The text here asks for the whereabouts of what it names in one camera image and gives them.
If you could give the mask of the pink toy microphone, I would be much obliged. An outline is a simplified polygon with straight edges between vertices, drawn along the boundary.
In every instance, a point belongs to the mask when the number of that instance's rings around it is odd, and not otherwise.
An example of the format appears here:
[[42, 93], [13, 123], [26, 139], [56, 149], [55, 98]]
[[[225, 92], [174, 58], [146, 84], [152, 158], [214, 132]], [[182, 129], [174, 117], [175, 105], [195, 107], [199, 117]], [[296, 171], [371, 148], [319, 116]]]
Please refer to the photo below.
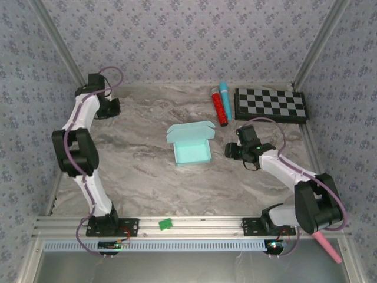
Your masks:
[[333, 248], [333, 246], [326, 239], [324, 234], [321, 231], [317, 231], [312, 234], [312, 237], [317, 240], [321, 247], [327, 252], [327, 254], [337, 263], [341, 264], [343, 262], [342, 257], [338, 252]]

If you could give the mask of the teal tube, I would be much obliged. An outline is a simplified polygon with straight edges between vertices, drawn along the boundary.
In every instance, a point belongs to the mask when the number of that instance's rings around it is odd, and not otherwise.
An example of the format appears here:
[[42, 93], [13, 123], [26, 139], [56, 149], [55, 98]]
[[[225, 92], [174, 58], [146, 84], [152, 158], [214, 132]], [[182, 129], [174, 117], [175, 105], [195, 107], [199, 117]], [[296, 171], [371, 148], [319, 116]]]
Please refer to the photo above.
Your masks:
[[220, 82], [219, 84], [219, 92], [221, 95], [221, 100], [223, 103], [223, 107], [225, 110], [226, 117], [228, 121], [232, 119], [232, 109], [230, 105], [230, 98], [229, 98], [229, 88], [225, 81]]

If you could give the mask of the red glitter tube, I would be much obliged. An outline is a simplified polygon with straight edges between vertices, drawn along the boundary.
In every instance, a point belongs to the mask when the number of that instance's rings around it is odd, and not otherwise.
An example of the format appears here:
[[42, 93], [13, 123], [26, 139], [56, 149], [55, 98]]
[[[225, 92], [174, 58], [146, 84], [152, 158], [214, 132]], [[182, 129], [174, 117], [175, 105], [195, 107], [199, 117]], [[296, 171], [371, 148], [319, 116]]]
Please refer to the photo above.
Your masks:
[[212, 88], [210, 90], [210, 92], [211, 92], [211, 99], [212, 99], [214, 108], [216, 110], [216, 114], [217, 114], [219, 124], [222, 127], [225, 127], [225, 126], [228, 125], [228, 119], [227, 119], [227, 116], [226, 116], [226, 112], [225, 112], [219, 91], [216, 88]]

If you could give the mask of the aluminium frame post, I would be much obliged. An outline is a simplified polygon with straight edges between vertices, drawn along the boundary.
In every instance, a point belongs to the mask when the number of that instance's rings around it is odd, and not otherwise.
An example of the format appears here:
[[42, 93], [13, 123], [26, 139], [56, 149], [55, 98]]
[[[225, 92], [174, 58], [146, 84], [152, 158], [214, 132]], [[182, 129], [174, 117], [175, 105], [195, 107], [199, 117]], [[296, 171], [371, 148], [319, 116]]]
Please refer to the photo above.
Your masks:
[[332, 35], [332, 32], [336, 28], [343, 13], [349, 6], [351, 0], [334, 0], [328, 14], [325, 16], [321, 27], [313, 40], [305, 59], [303, 60], [300, 68], [298, 69], [294, 80], [292, 81], [292, 87], [295, 90], [299, 90], [306, 77], [313, 68], [316, 60], [320, 56], [324, 49], [328, 39]]
[[55, 25], [53, 19], [49, 15], [42, 0], [28, 0], [30, 6], [36, 13], [39, 21], [46, 30], [48, 36], [50, 37], [52, 43], [57, 49], [62, 61], [66, 65], [69, 73], [73, 77], [74, 81], [78, 85], [84, 85], [85, 80], [78, 68], [76, 62], [74, 61], [67, 45], [65, 44], [61, 34], [59, 33], [57, 26]]

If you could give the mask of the thin aluminium table rail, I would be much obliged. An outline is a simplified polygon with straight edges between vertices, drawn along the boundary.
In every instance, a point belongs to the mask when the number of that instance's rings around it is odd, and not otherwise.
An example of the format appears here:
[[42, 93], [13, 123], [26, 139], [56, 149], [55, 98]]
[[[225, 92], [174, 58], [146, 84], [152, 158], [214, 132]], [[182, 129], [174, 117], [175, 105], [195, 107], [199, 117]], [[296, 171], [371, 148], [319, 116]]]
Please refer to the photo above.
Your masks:
[[[117, 89], [126, 87], [209, 87], [219, 85], [219, 83], [122, 83]], [[227, 83], [229, 87], [266, 87], [266, 88], [293, 88], [291, 82], [269, 82], [269, 83], [248, 83], [248, 82], [235, 82]]]

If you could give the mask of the light blue paper box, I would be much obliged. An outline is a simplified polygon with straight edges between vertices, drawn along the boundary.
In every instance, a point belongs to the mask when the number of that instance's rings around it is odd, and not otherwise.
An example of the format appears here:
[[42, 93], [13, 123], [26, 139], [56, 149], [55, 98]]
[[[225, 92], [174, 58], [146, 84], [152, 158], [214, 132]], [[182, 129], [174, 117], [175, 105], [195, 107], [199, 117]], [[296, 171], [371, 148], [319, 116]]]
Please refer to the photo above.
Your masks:
[[211, 161], [209, 140], [215, 136], [210, 121], [174, 124], [167, 130], [166, 140], [173, 145], [176, 166], [188, 166]]

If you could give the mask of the black grey chessboard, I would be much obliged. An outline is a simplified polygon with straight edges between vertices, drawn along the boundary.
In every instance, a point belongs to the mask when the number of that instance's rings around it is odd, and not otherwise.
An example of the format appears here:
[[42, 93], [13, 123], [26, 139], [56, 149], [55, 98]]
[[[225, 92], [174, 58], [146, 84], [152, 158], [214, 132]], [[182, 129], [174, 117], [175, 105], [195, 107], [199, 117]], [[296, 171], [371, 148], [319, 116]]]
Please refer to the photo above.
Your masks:
[[304, 94], [295, 91], [237, 88], [234, 112], [240, 121], [264, 117], [278, 123], [305, 124], [309, 119]]

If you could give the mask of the aluminium table side rail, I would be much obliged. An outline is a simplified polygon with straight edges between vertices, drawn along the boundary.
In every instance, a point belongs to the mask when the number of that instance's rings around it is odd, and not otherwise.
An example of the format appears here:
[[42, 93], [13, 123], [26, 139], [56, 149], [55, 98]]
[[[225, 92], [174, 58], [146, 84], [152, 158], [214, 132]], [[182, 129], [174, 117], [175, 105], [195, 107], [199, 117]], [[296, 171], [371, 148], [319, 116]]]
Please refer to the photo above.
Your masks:
[[[313, 133], [310, 128], [309, 119], [305, 123], [299, 124], [301, 134], [303, 136], [303, 143], [305, 145], [306, 153], [309, 158], [310, 170], [315, 173], [316, 176], [323, 175], [325, 170], [321, 164], [319, 153], [313, 138]], [[327, 190], [321, 185], [314, 182], [314, 196], [317, 200], [319, 208], [323, 210], [324, 208], [329, 208], [330, 205], [337, 205], [331, 195], [328, 194]]]
[[69, 157], [73, 158], [69, 150], [69, 145], [77, 141], [77, 134], [75, 133], [77, 129], [89, 129], [91, 127], [93, 120], [93, 118], [90, 117], [91, 106], [88, 106], [88, 110], [81, 110], [85, 105], [85, 101], [90, 99], [91, 96], [92, 93], [82, 93], [79, 88], [75, 96], [75, 106], [68, 121], [62, 129], [55, 130], [52, 133], [52, 143], [58, 161], [58, 174], [52, 187], [51, 197], [45, 213], [46, 216], [50, 216], [53, 213], [59, 186], [63, 176], [67, 173], [67, 169], [74, 169], [74, 173], [77, 171], [76, 167], [71, 164], [69, 159]]

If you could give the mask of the wide aluminium frame rail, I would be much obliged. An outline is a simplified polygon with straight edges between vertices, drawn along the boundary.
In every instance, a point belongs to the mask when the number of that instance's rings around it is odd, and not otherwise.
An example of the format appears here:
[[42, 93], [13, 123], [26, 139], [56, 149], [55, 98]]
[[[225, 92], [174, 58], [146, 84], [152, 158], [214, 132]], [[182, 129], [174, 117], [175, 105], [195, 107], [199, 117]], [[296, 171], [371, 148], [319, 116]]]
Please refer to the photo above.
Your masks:
[[[158, 222], [168, 217], [132, 216], [139, 219], [138, 236], [134, 239], [274, 239], [271, 236], [244, 236], [241, 227], [245, 216], [171, 216], [173, 227], [161, 231]], [[76, 231], [82, 217], [40, 216], [36, 219], [32, 230], [33, 238], [41, 239], [75, 239]], [[118, 237], [87, 237], [87, 223], [80, 229], [79, 235], [87, 239], [120, 239]], [[301, 229], [294, 236], [282, 236], [282, 239], [294, 240], [297, 235], [303, 239], [310, 235]]]

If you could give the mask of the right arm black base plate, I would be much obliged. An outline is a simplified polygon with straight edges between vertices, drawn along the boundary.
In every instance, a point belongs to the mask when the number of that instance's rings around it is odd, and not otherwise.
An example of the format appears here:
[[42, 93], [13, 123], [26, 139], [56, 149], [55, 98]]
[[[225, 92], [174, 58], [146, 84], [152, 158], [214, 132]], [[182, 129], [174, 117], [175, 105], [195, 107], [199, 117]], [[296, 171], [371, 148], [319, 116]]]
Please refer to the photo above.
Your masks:
[[296, 229], [291, 226], [276, 226], [262, 217], [243, 218], [241, 227], [244, 236], [294, 236]]

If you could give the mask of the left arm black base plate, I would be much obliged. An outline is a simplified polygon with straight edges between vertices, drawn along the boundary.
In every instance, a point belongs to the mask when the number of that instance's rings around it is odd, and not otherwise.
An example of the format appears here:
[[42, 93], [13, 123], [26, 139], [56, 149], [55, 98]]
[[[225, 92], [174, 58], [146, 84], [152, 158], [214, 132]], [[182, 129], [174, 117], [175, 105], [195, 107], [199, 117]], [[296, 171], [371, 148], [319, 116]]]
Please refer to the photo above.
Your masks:
[[139, 219], [119, 218], [118, 221], [112, 219], [91, 218], [87, 224], [85, 235], [87, 237], [136, 237], [138, 236]]

